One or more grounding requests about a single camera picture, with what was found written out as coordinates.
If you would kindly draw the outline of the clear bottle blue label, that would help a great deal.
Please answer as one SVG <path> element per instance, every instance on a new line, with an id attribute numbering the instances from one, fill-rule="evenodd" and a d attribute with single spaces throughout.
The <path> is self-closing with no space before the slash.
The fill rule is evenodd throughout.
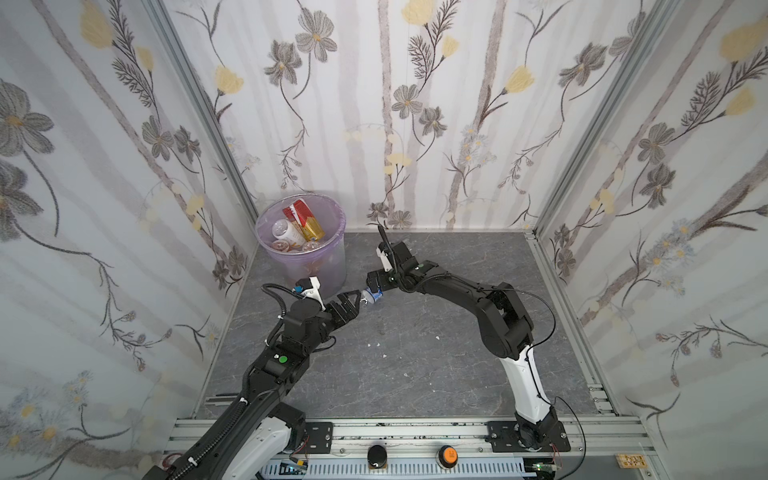
<path id="1" fill-rule="evenodd" d="M 381 291 L 372 291 L 370 289 L 362 290 L 360 295 L 361 302 L 367 306 L 374 305 L 383 297 L 383 293 Z"/>

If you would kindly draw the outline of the purple lined waste bin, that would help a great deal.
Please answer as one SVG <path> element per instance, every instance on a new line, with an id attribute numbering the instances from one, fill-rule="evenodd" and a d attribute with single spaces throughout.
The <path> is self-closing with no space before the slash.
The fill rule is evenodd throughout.
<path id="1" fill-rule="evenodd" d="M 271 228 L 277 220 L 287 219 L 283 209 L 299 198 L 306 201 L 316 216 L 325 231 L 325 238 L 306 240 L 301 249 L 290 249 L 287 243 L 275 239 Z M 320 293 L 327 297 L 339 292 L 346 280 L 345 228 L 346 216 L 334 199 L 320 194 L 302 194 L 286 197 L 269 206 L 256 222 L 255 235 L 286 280 L 293 284 L 302 278 L 316 276 L 321 283 Z"/>

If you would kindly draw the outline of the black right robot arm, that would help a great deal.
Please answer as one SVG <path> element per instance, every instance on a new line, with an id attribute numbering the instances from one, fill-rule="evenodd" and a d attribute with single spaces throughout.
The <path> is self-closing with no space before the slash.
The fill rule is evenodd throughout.
<path id="1" fill-rule="evenodd" d="M 539 344 L 533 338 L 532 318 L 519 297 L 521 291 L 507 283 L 470 281 L 434 262 L 421 262 L 404 242 L 391 242 L 384 226 L 377 229 L 381 243 L 376 254 L 382 268 L 367 275 L 368 292 L 374 298 L 392 289 L 435 296 L 471 313 L 483 345 L 500 359 L 514 397 L 512 432 L 498 436 L 523 451 L 569 451 L 557 403 L 548 399 L 538 373 L 534 349 Z"/>

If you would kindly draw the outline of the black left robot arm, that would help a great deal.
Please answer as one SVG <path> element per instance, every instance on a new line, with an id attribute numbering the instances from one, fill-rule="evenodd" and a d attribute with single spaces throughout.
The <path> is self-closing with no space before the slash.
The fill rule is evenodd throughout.
<path id="1" fill-rule="evenodd" d="M 293 288 L 265 283 L 261 289 L 278 302 L 280 314 L 239 393 L 192 447 L 168 467 L 151 467 L 146 479 L 253 479 L 275 455 L 301 446 L 305 415 L 283 399 L 308 370 L 311 355 L 326 350 L 333 332 L 378 298 L 352 290 L 324 300 L 315 277 Z"/>

